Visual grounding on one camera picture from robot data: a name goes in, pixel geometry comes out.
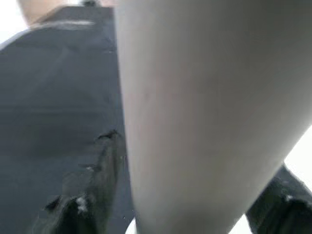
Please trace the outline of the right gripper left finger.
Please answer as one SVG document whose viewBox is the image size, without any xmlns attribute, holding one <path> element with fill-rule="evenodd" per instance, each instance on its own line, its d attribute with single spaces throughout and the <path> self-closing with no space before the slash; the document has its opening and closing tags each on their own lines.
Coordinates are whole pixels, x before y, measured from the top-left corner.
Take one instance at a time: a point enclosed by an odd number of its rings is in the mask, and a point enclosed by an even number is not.
<svg viewBox="0 0 312 234">
<path fill-rule="evenodd" d="M 113 215 L 125 138 L 110 130 L 95 139 L 92 149 L 95 161 L 63 176 L 59 193 L 48 198 L 31 224 L 31 234 L 121 234 L 113 231 Z"/>
</svg>

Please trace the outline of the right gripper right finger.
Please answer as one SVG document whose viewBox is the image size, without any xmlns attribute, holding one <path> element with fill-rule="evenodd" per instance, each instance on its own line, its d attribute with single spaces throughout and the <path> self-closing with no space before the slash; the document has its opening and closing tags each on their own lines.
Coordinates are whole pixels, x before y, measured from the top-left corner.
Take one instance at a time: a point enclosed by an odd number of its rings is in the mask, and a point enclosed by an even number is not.
<svg viewBox="0 0 312 234">
<path fill-rule="evenodd" d="M 283 165 L 246 217 L 253 234 L 312 234 L 312 191 Z"/>
</svg>

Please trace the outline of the white plastic table top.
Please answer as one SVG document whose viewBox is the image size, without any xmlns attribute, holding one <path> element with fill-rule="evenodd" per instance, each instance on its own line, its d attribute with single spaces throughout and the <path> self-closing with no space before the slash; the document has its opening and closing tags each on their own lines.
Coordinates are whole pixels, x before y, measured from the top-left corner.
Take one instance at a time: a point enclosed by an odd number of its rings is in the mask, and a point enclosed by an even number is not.
<svg viewBox="0 0 312 234">
<path fill-rule="evenodd" d="M 305 134 L 285 159 L 286 167 L 312 191 L 312 134 Z M 253 234 L 244 214 L 229 234 Z"/>
</svg>

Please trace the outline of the white plastic table leg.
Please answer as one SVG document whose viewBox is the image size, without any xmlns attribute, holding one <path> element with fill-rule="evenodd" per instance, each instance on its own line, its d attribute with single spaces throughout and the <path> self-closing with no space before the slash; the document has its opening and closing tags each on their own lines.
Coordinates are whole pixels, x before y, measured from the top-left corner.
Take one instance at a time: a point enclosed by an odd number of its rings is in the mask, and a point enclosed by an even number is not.
<svg viewBox="0 0 312 234">
<path fill-rule="evenodd" d="M 137 234 L 228 234 L 312 126 L 312 0 L 118 0 Z"/>
</svg>

